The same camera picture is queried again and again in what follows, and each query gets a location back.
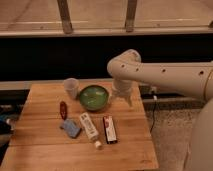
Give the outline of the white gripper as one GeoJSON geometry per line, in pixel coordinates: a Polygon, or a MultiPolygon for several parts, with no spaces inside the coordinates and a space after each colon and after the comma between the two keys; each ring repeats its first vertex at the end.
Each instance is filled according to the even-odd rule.
{"type": "Polygon", "coordinates": [[[130,107],[133,106],[131,100],[132,81],[114,79],[112,83],[112,95],[114,97],[126,98],[130,107]]]}

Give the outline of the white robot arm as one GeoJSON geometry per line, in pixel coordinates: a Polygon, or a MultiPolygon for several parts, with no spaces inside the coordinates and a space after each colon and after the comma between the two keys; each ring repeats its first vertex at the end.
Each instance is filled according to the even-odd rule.
{"type": "Polygon", "coordinates": [[[111,98],[124,98],[129,105],[133,81],[205,101],[192,130],[183,171],[213,171],[213,61],[143,63],[140,54],[129,49],[113,57],[107,71],[113,78],[111,98]]]}

